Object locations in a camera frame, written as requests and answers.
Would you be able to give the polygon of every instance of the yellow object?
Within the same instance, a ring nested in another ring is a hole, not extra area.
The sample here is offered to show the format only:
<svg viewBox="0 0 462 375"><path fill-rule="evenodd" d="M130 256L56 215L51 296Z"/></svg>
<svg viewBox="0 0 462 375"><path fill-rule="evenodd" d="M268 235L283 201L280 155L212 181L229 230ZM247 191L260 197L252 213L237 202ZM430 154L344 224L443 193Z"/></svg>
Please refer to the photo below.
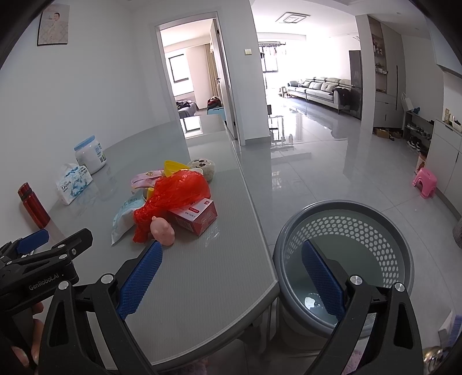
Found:
<svg viewBox="0 0 462 375"><path fill-rule="evenodd" d="M178 172L181 169L189 169L187 165L174 162L172 160L166 160L164 162L164 175L170 177L175 172Z"/></svg>
<svg viewBox="0 0 462 375"><path fill-rule="evenodd" d="M153 194L154 194L154 188L153 187L148 187L147 188L147 193L146 193L146 200L149 200L149 198L151 198Z"/></svg>

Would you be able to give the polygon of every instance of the laundry basket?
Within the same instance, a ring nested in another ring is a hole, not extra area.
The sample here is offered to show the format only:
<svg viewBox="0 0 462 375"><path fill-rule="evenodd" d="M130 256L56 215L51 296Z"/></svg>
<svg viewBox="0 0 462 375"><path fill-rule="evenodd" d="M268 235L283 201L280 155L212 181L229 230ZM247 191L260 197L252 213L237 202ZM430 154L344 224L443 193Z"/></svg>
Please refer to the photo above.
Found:
<svg viewBox="0 0 462 375"><path fill-rule="evenodd" d="M280 300L285 310L280 319L289 316L285 318L285 327L328 338L337 324L336 317L327 313L303 266L301 248L307 239L315 242L328 259L338 261L349 275L359 275L376 286L391 287L401 282L411 294L412 255L402 233L391 221L379 211L356 202L314 203L292 216L274 248ZM374 317L367 316L361 338L370 335Z"/></svg>

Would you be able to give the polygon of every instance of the red and white box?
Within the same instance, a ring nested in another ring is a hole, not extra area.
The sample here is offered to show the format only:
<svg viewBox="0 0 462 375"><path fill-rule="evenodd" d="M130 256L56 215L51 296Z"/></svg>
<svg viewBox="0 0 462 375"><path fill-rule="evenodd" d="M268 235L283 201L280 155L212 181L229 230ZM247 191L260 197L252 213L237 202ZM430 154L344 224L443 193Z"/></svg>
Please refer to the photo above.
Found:
<svg viewBox="0 0 462 375"><path fill-rule="evenodd" d="M213 200L204 198L190 206L170 210L172 221L200 236L217 218Z"/></svg>

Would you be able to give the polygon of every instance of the white plastic package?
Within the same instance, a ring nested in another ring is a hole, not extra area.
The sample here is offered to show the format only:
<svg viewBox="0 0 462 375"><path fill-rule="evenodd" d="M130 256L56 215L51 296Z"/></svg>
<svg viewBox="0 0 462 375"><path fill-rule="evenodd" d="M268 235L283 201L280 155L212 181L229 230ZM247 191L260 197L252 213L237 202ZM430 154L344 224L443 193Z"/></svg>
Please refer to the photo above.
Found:
<svg viewBox="0 0 462 375"><path fill-rule="evenodd" d="M58 196L64 204L70 204L93 181L83 165L64 164L56 181Z"/></svg>
<svg viewBox="0 0 462 375"><path fill-rule="evenodd" d="M120 240L123 234L135 225L133 212L143 207L145 202L143 189L137 189L136 193L130 199L125 201L112 221L112 245Z"/></svg>

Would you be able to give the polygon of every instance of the pink stool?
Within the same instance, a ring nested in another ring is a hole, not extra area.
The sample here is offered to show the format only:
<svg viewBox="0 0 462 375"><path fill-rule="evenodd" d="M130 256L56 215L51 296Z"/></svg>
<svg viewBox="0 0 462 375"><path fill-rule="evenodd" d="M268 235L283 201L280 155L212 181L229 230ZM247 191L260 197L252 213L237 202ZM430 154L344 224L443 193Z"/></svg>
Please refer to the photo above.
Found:
<svg viewBox="0 0 462 375"><path fill-rule="evenodd" d="M427 168L420 168L417 172L417 176L412 181L412 186L417 185L420 182L422 184L422 192L420 193L422 198L430 198L435 193L437 179L435 175L430 172Z"/></svg>

